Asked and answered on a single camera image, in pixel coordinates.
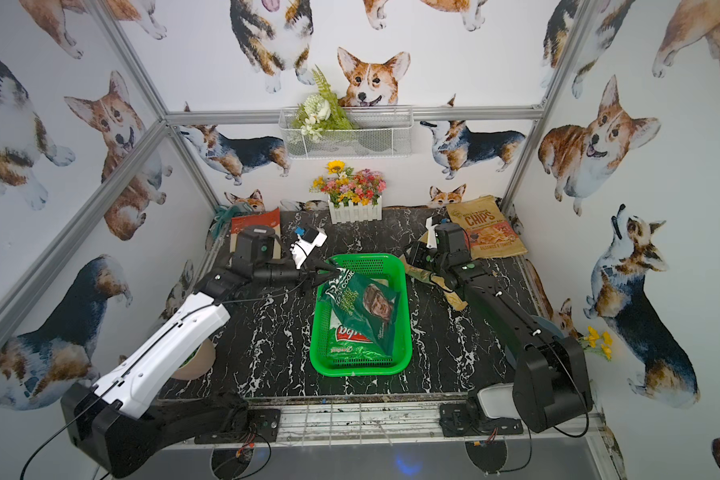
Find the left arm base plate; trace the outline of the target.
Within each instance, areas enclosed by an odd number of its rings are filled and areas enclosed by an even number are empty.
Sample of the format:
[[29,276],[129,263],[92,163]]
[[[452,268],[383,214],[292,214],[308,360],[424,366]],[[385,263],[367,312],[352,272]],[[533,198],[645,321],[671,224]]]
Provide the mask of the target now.
[[245,413],[237,412],[220,431],[198,435],[195,444],[248,443],[263,437],[274,443],[281,423],[280,409],[254,408]]

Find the cassava chips bag red cream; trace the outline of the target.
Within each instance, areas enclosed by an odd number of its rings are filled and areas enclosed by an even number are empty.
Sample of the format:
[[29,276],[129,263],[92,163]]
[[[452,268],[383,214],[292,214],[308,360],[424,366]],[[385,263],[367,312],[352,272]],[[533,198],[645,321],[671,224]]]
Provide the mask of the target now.
[[233,218],[230,222],[229,236],[229,251],[231,253],[236,250],[238,234],[249,226],[268,226],[274,230],[277,236],[280,236],[280,209]]

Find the tan red CHIPS bag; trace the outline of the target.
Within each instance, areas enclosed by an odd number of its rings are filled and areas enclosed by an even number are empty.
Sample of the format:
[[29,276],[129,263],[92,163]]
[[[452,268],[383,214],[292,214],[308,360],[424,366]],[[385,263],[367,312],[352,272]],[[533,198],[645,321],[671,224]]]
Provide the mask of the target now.
[[465,231],[473,258],[509,258],[528,253],[494,196],[449,204],[447,212],[450,220]]

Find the green white chips bag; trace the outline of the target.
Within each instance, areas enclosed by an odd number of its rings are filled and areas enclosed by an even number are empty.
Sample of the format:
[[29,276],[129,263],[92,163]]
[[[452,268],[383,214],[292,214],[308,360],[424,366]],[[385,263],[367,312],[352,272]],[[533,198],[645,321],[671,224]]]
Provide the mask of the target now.
[[330,324],[325,357],[337,365],[378,364],[391,360],[391,357],[369,338],[338,322]]

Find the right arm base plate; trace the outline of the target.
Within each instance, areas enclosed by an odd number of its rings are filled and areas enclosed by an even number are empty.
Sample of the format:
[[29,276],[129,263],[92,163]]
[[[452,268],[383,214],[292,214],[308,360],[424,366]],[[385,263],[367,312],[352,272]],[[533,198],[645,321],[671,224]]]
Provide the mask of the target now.
[[441,404],[438,413],[438,423],[446,438],[524,433],[520,420],[506,417],[489,418],[470,402]]

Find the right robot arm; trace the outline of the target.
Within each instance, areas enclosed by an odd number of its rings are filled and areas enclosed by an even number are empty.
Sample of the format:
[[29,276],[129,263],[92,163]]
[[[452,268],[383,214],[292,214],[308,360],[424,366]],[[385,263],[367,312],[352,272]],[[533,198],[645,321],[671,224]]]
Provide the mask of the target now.
[[580,415],[593,400],[584,350],[577,340],[548,329],[505,292],[483,258],[474,259],[466,232],[457,224],[428,229],[430,239],[404,249],[409,265],[430,282],[467,303],[470,313],[494,331],[509,354],[513,381],[477,391],[473,403],[485,419],[513,419],[541,433]]

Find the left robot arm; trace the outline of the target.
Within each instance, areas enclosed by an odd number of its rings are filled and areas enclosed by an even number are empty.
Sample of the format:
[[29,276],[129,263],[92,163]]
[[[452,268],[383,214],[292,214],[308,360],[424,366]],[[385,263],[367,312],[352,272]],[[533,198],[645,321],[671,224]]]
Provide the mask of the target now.
[[271,227],[249,226],[237,237],[228,265],[208,272],[183,305],[130,357],[93,386],[70,388],[61,407],[71,443],[110,479],[123,479],[158,451],[197,436],[250,436],[248,404],[226,393],[155,404],[164,384],[232,317],[233,307],[258,301],[262,289],[306,291],[337,277],[335,266],[313,255],[326,233],[300,229],[281,259]]

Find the dark green REAL chips bag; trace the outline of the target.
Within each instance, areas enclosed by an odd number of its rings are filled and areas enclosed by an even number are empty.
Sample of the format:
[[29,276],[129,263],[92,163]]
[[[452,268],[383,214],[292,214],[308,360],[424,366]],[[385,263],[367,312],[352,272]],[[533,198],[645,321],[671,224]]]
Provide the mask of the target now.
[[399,293],[384,283],[342,268],[319,297],[329,308],[329,327],[338,322],[357,331],[392,357]]

